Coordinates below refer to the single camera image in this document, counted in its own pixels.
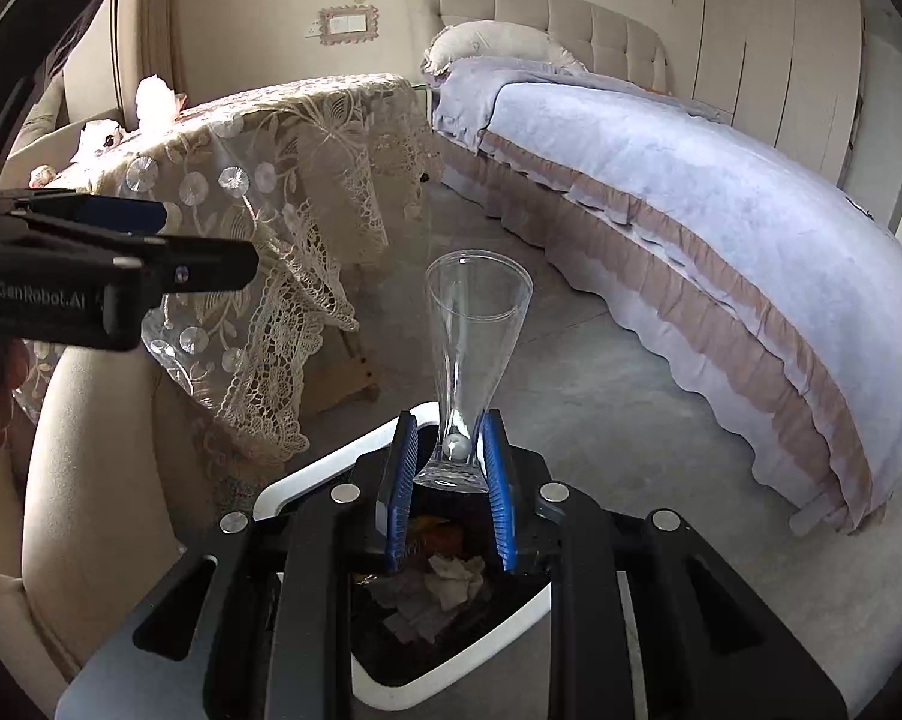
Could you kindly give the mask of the crumpled paper in bin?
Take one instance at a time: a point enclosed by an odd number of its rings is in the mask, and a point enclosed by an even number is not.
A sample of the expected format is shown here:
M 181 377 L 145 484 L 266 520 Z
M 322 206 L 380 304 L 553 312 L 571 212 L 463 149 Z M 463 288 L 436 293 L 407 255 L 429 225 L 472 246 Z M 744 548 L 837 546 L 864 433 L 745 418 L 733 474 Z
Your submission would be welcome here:
M 485 587 L 485 561 L 469 561 L 433 554 L 428 569 L 407 567 L 398 574 L 376 578 L 366 588 L 386 611 L 384 627 L 401 644 L 435 645 L 438 635 L 476 601 Z

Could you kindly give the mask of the white fluffy plastic bag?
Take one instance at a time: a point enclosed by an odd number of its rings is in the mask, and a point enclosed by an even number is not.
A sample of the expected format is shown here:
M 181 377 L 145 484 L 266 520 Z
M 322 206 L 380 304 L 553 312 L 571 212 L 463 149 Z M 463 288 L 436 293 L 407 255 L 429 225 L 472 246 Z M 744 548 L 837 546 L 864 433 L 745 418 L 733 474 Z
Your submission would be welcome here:
M 170 88 L 160 76 L 142 78 L 136 91 L 137 125 L 140 130 L 171 127 L 187 102 L 186 94 Z

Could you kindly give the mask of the beige upholstered headboard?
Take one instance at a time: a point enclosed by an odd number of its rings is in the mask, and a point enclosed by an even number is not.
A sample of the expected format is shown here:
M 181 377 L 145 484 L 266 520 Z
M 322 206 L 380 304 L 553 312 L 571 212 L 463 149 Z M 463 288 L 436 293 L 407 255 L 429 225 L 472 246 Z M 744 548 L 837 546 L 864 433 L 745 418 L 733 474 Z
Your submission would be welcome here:
M 467 21 L 505 21 L 549 34 L 581 64 L 669 93 L 671 71 L 661 37 L 640 21 L 584 0 L 405 0 L 410 41 L 423 59 L 438 32 Z

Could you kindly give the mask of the small pink crumpled wrapper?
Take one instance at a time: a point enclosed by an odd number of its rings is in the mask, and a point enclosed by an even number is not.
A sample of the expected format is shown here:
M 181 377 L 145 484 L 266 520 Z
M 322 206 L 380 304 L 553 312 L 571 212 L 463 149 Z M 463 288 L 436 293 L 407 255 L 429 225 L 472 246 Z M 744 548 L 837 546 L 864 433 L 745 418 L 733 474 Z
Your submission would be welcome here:
M 43 164 L 42 166 L 35 167 L 35 169 L 31 171 L 28 187 L 45 188 L 51 184 L 56 177 L 58 177 L 56 169 L 47 164 Z

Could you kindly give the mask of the embroidered lace tablecloth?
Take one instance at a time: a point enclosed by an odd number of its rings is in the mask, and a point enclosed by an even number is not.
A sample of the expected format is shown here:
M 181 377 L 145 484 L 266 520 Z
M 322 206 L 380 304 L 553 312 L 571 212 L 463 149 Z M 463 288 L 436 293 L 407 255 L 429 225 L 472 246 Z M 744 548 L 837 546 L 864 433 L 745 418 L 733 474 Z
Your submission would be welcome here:
M 254 244 L 246 288 L 168 296 L 142 343 L 243 457 L 280 465 L 308 445 L 305 366 L 324 330 L 358 327 L 344 271 L 380 265 L 401 221 L 419 217 L 430 169 L 412 83 L 368 73 L 184 110 L 53 184 L 154 200 L 170 234 Z

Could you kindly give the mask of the beige upholstered chair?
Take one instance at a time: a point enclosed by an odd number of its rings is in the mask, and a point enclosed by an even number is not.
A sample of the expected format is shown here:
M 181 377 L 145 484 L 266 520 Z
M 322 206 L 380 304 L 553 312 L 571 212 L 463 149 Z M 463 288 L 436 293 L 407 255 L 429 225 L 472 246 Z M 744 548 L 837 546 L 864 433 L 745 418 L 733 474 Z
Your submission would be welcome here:
M 65 349 L 36 426 L 19 575 L 0 574 L 0 718 L 53 717 L 214 520 L 184 395 L 145 351 Z

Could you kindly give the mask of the white black trash bin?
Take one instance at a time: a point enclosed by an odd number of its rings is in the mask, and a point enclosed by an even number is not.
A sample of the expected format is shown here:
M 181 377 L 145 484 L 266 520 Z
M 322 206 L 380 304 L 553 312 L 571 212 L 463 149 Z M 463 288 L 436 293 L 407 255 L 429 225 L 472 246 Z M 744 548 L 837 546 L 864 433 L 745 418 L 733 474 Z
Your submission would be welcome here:
M 417 421 L 417 470 L 437 444 L 438 406 L 433 401 L 414 406 Z M 375 439 L 387 439 L 389 424 L 376 427 L 342 449 L 267 486 L 254 504 L 256 520 L 280 514 L 311 484 L 344 470 Z M 386 611 L 366 588 L 376 578 L 398 574 L 407 567 L 426 571 L 433 554 L 469 561 L 485 561 L 485 587 L 435 645 L 401 644 L 384 627 Z M 410 501 L 404 554 L 394 569 L 371 569 L 355 575 L 350 594 L 350 655 L 352 707 L 363 704 L 380 712 L 417 707 L 451 688 L 498 652 L 533 628 L 550 608 L 550 582 L 545 575 L 505 571 L 495 543 L 490 497 L 433 491 L 415 484 Z

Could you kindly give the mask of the clear tall plastic cup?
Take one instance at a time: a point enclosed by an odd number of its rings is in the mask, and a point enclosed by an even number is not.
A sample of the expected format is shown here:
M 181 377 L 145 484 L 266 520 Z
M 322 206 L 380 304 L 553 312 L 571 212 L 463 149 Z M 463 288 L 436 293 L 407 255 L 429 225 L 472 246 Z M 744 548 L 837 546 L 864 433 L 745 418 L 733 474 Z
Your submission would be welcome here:
M 483 494 L 480 426 L 524 327 L 533 278 L 493 250 L 454 250 L 430 263 L 425 293 L 440 427 L 415 483 Z

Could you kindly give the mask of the white ruffled bed pillow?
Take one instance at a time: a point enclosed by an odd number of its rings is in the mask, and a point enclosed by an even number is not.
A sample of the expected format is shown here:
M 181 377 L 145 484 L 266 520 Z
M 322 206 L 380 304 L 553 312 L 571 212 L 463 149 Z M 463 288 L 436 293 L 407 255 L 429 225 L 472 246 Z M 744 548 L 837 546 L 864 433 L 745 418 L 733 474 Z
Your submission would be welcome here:
M 433 37 L 423 54 L 420 70 L 425 76 L 438 76 L 462 59 L 531 60 L 560 70 L 586 70 L 586 65 L 547 32 L 510 21 L 465 21 L 447 26 Z

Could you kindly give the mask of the white wrapper black tag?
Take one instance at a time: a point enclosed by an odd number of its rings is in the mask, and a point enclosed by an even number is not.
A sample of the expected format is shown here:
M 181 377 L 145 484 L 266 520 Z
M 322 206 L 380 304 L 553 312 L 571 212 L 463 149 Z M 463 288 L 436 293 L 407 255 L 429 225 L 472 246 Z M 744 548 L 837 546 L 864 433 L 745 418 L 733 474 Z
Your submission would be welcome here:
M 124 127 L 115 119 L 95 119 L 88 121 L 79 133 L 79 141 L 72 164 L 88 163 L 116 148 L 127 137 Z

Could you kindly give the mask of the beige built-in wardrobe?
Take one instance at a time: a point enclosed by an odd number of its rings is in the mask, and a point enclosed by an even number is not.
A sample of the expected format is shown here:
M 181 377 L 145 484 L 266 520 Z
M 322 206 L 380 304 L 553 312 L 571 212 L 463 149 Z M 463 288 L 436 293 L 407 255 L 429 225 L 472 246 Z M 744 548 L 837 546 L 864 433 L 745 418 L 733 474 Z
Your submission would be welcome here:
M 890 0 L 671 0 L 690 93 L 835 184 L 902 247 L 902 18 Z

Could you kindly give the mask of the framed wall switch plate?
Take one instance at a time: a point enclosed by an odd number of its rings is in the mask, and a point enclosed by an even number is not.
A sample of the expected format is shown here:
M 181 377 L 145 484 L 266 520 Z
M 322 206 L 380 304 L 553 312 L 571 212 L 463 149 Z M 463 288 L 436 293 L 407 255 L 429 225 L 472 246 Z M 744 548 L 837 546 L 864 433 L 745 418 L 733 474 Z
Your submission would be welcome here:
M 306 28 L 306 39 L 323 46 L 343 46 L 375 41 L 380 34 L 380 12 L 373 5 L 323 8 Z

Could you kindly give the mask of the bed with lavender bedspread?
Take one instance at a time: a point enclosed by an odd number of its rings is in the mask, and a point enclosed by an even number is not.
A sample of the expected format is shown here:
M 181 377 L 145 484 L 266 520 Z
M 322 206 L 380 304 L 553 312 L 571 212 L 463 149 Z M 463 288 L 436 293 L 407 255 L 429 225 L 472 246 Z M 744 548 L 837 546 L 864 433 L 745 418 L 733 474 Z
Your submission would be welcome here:
M 429 65 L 448 181 L 515 225 L 752 445 L 796 532 L 902 483 L 902 250 L 846 193 L 703 104 L 584 68 Z

